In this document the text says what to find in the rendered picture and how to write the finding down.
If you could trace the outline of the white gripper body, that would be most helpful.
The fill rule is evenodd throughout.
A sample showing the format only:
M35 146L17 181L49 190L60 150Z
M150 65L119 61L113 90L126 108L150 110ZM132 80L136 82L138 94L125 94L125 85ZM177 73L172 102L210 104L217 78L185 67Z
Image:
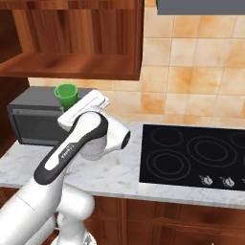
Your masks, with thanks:
M110 102L110 99L104 96L101 92L93 89L75 103L71 108L64 112L58 119L58 125L66 131L69 131L72 127L75 119L82 113L106 107Z

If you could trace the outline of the green cup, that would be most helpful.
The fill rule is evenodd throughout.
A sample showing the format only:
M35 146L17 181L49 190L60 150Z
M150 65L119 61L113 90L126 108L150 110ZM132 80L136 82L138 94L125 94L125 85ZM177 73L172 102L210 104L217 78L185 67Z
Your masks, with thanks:
M63 110L67 111L78 102L78 88L73 83L60 84L55 89L55 96Z

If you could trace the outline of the wooden tall cabinet panel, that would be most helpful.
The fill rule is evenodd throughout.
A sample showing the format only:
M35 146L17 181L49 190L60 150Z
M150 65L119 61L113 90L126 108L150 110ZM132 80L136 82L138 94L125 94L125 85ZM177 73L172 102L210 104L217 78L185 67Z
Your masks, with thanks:
M0 77L0 158L18 138L13 110L19 107L18 97L29 87L27 78Z

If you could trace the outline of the wooden base cabinet door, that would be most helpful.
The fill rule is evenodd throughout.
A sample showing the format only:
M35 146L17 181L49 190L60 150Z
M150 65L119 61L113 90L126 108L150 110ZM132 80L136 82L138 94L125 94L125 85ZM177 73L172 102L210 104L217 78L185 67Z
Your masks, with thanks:
M118 198L95 197L95 209L84 224L98 245L121 245L119 211Z

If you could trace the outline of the dark grey microwave oven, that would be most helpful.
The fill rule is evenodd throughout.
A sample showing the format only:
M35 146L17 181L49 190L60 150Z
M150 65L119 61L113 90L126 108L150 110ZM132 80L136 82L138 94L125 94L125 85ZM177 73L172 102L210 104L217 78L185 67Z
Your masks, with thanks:
M57 145L68 132L57 119L63 114L54 87L32 86L18 97L13 121L22 145Z

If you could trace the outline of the black hob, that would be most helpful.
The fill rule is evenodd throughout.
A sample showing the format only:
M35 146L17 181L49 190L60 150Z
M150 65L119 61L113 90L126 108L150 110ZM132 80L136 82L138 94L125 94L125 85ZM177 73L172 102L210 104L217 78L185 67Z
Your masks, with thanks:
M209 175L211 186L200 176ZM235 185L226 188L221 177ZM206 189L245 191L245 129L196 126L143 126L139 181Z

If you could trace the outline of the wooden drawer front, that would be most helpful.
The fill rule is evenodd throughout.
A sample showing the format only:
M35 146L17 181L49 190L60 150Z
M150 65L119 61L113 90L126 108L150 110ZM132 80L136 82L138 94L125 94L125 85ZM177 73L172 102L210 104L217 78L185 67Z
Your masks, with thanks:
M245 228L245 211L145 200L127 200L127 219L155 224Z

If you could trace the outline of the grey extractor hood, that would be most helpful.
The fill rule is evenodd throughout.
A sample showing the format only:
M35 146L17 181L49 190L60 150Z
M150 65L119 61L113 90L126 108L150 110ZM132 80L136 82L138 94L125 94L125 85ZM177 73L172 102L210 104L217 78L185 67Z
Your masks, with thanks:
M155 0L158 15L245 15L245 0Z

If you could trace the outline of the open wooden wall cabinet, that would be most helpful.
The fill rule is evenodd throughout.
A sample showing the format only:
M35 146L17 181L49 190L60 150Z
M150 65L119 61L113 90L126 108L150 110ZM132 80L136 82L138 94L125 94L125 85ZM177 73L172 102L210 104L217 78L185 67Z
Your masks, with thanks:
M0 77L137 80L145 0L0 0Z

